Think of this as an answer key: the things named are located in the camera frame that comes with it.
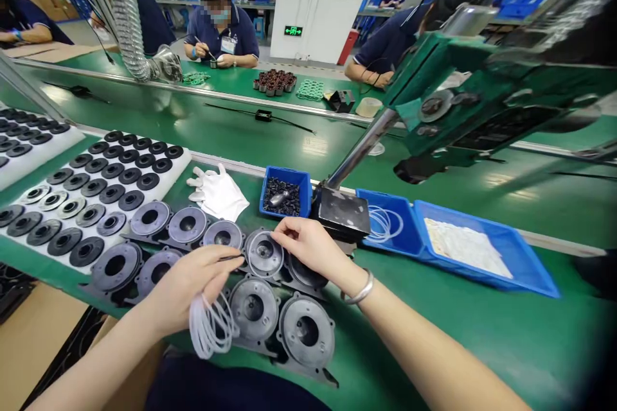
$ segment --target uniform shirt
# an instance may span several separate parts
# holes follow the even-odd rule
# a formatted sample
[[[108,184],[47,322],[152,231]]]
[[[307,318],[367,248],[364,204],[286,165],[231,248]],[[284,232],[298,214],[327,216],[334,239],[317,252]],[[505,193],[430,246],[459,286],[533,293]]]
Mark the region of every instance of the uniform shirt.
[[[369,37],[353,60],[378,74],[396,68],[405,50],[416,42],[415,33],[429,7],[429,4],[423,4],[396,13]]]
[[[259,58],[259,45],[257,44],[257,37],[255,37],[253,23],[246,12],[234,4],[231,5],[231,24],[222,33],[219,34],[218,29],[210,19],[208,10],[203,6],[198,6],[191,13],[188,20],[187,32],[188,34],[184,43],[195,46],[197,39],[199,39],[201,42],[208,45],[210,53],[212,53],[215,58],[227,54],[227,52],[221,51],[221,41],[223,37],[236,39],[237,43],[234,55],[253,55]],[[206,58],[204,58],[202,62],[209,62],[210,59],[210,56],[206,55]]]
[[[161,9],[154,0],[137,0],[143,50],[147,55],[156,54],[159,46],[175,40]]]

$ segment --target bracelet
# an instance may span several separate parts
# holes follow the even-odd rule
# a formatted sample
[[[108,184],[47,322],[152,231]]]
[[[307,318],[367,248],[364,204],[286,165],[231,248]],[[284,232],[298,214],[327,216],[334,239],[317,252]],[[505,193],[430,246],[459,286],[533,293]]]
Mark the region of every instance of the bracelet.
[[[364,286],[364,288],[358,293],[358,295],[352,297],[351,299],[345,300],[345,293],[341,291],[341,299],[347,305],[358,305],[373,290],[373,280],[375,279],[375,277],[373,276],[371,270],[369,270],[368,268],[363,268],[363,270],[368,273],[368,281],[366,282],[366,286]]]

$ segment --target white cotton glove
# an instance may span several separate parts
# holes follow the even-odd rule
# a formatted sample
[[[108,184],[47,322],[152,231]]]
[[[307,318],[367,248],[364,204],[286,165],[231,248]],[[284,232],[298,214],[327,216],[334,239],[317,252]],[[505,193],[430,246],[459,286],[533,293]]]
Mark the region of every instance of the white cotton glove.
[[[219,173],[213,170],[203,172],[195,167],[196,179],[188,179],[186,184],[195,187],[195,192],[188,197],[212,216],[235,222],[240,213],[249,206],[238,185],[219,164]]]

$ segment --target blue plastic bin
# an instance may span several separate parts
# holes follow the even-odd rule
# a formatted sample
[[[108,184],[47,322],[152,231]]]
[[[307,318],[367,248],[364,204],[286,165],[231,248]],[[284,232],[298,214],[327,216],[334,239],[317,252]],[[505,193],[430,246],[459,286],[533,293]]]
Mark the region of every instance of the blue plastic bin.
[[[310,203],[313,197],[313,188],[310,185],[310,175],[307,172],[287,169],[283,167],[268,166],[265,169],[264,184],[262,185],[262,196],[259,199],[259,211],[262,214],[273,215],[277,217],[286,217],[287,215],[269,212],[264,210],[265,187],[268,184],[269,178],[276,178],[288,183],[293,183],[300,186],[300,217],[308,217],[310,214]]]

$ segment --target green exit sign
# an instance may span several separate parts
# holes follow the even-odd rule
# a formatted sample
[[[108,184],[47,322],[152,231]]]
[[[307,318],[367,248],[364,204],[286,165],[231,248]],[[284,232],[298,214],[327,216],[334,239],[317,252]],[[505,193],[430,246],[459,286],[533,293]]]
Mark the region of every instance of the green exit sign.
[[[300,37],[302,35],[302,28],[298,26],[285,26],[285,35]]]

